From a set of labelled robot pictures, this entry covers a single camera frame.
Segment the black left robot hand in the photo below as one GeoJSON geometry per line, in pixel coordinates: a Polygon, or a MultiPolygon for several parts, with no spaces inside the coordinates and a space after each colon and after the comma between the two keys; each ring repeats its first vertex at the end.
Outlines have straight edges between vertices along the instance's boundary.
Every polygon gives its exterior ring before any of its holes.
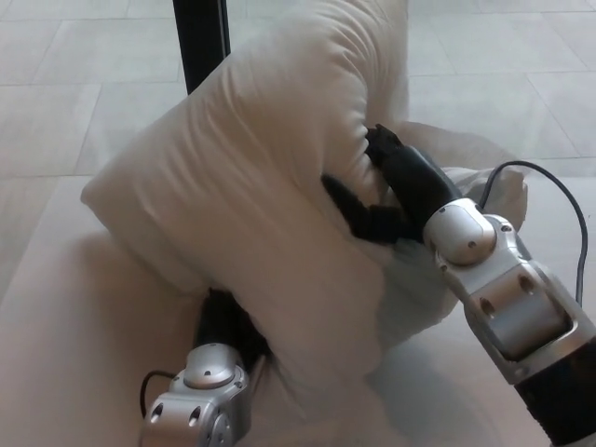
{"type": "Polygon", "coordinates": [[[229,291],[209,288],[198,316],[194,347],[219,343],[236,350],[248,373],[260,359],[270,359],[271,349],[249,314],[229,291]]]}

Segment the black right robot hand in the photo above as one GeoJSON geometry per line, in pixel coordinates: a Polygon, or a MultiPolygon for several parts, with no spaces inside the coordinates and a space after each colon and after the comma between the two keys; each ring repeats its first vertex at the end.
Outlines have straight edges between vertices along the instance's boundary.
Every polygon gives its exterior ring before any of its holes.
{"type": "Polygon", "coordinates": [[[366,140],[365,154],[399,205],[366,206],[329,174],[321,176],[323,187],[354,237],[377,244],[394,244],[400,239],[421,243],[432,215],[462,198],[462,193],[429,156],[402,143],[392,130],[377,125],[367,130],[366,140]]]}

